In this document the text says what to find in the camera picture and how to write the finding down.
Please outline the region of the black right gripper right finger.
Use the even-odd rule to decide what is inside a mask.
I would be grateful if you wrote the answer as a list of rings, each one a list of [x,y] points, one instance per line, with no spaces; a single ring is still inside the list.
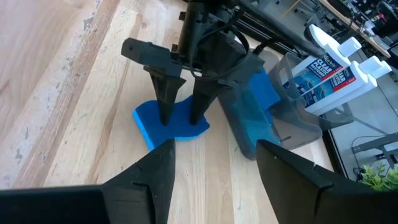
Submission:
[[[256,161],[279,223],[397,223],[397,192],[378,192],[272,142]]]

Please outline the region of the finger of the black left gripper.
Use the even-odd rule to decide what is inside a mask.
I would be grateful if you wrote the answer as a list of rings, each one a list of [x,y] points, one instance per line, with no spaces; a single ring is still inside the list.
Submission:
[[[147,71],[151,77],[159,107],[160,121],[166,126],[171,119],[178,90],[186,80],[180,77],[166,75],[160,68],[151,67],[149,65],[145,65],[144,70]]]
[[[195,80],[190,111],[190,124],[197,124],[214,99],[218,95],[232,89],[232,82],[227,80]]]

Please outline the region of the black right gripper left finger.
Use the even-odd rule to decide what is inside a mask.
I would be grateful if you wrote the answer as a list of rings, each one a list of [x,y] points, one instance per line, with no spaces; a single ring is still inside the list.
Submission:
[[[167,223],[174,182],[168,139],[101,185],[1,191],[1,223]]]

